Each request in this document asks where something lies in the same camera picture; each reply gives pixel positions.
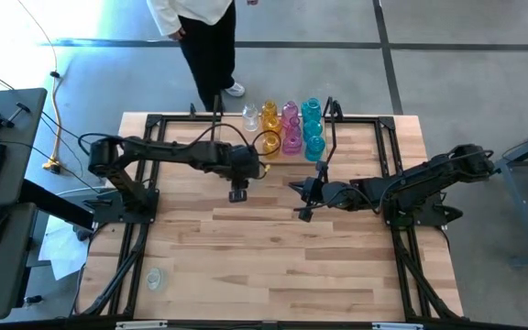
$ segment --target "gray floor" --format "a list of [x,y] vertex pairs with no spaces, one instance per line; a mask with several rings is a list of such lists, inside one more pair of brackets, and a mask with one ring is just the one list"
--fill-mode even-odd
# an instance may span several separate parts
[[[379,41],[371,0],[260,2],[247,7],[237,0],[238,40]],[[54,38],[160,38],[141,0],[86,1],[87,6],[84,0],[25,3]],[[26,46],[26,41],[42,41],[41,35],[20,7],[13,1],[7,5],[9,10],[0,14],[0,77],[16,88],[50,88],[50,49]],[[382,5],[390,42],[528,44],[528,1],[382,0]],[[46,16],[55,10],[69,15]],[[2,40],[16,45],[10,48]],[[124,111],[186,111],[190,102],[200,104],[178,49],[58,47],[57,52],[64,76],[58,95],[63,125],[75,133],[115,133]],[[528,52],[394,50],[392,58],[402,109],[420,117],[430,155],[477,143],[496,150],[497,159],[528,136]],[[379,49],[239,49],[236,77],[247,95],[226,98],[230,111],[266,98],[332,95],[349,114],[392,114]],[[46,111],[52,114],[50,100]],[[50,152],[52,137],[41,126],[37,147]],[[73,139],[67,142],[75,148]],[[64,147],[62,160],[79,171]],[[30,180],[53,192],[82,187],[70,176],[41,170],[42,162],[33,156]],[[99,183],[86,173],[84,179]],[[448,191],[446,203],[465,212],[449,235],[466,316],[528,325],[528,268],[512,269],[507,262],[526,255],[528,241],[502,179],[458,184]],[[47,301],[13,311],[9,319],[66,315],[75,280],[54,282],[49,268],[38,269],[28,293],[44,293]]]

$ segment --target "desk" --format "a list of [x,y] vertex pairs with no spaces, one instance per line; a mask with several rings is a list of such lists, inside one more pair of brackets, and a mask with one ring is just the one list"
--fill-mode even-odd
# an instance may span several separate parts
[[29,276],[28,240],[36,208],[84,228],[91,228],[93,223],[87,210],[24,179],[45,98],[43,88],[0,92],[3,117],[9,118],[16,111],[17,102],[30,109],[30,113],[16,117],[14,127],[0,130],[0,141],[6,146],[0,172],[0,207],[10,207],[11,214],[0,243],[0,318],[6,317],[12,307],[21,306],[19,302],[24,298]]
[[[141,136],[146,116],[125,113],[119,134]],[[404,168],[425,161],[418,117],[395,116],[395,123]],[[190,142],[208,127],[168,123],[166,140]],[[224,134],[217,130],[215,136]],[[331,130],[327,135],[331,141]],[[336,135],[330,180],[380,176],[372,127],[338,124]],[[135,170],[136,164],[127,169],[132,177]],[[159,210],[148,235],[135,318],[402,321],[390,230],[371,211],[319,209],[310,224],[298,220],[292,208],[303,202],[287,184],[312,174],[313,164],[273,166],[265,180],[250,183],[247,202],[230,204],[229,182],[187,165],[161,163]],[[123,228],[110,224],[92,243],[82,309],[113,276]],[[462,314],[445,239],[433,228],[418,227],[417,236],[425,277],[450,309]],[[159,291],[145,283],[154,267],[167,277]],[[128,286],[126,278],[119,311]],[[413,280],[410,287],[418,311]]]
[[22,286],[28,283],[28,278],[23,278],[23,274],[35,219],[36,205],[33,203],[9,207],[9,219],[0,243],[0,319],[13,307],[18,307],[18,300],[24,299],[26,288]]

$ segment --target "white paper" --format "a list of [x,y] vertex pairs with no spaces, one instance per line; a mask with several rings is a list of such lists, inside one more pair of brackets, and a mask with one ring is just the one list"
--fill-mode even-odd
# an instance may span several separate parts
[[89,240],[79,241],[72,225],[50,216],[38,260],[50,260],[57,280],[80,270],[87,260]]

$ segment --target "orange glass cup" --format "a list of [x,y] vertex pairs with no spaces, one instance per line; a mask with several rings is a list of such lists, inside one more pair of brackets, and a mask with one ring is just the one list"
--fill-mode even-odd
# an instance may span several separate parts
[[266,101],[266,103],[262,106],[262,123],[268,118],[272,117],[278,117],[279,116],[279,109],[272,100]]
[[[262,122],[262,131],[268,131],[268,130],[274,131],[278,134],[281,133],[282,122],[279,120],[278,117],[273,116],[273,117],[268,117],[264,119],[264,121]],[[276,136],[276,134],[270,133],[270,132],[266,133],[264,136],[267,137],[271,135]]]
[[264,157],[269,160],[273,160],[279,156],[281,152],[281,141],[279,137],[275,135],[269,135],[264,138],[264,143],[262,144],[262,149],[264,150]]

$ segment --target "person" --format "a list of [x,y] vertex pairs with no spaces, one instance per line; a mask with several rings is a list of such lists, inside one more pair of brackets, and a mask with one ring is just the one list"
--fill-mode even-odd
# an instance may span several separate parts
[[[232,76],[236,67],[234,0],[147,0],[162,36],[179,42],[191,68],[205,110],[214,111],[215,96],[246,92]],[[247,0],[249,6],[259,0]]]

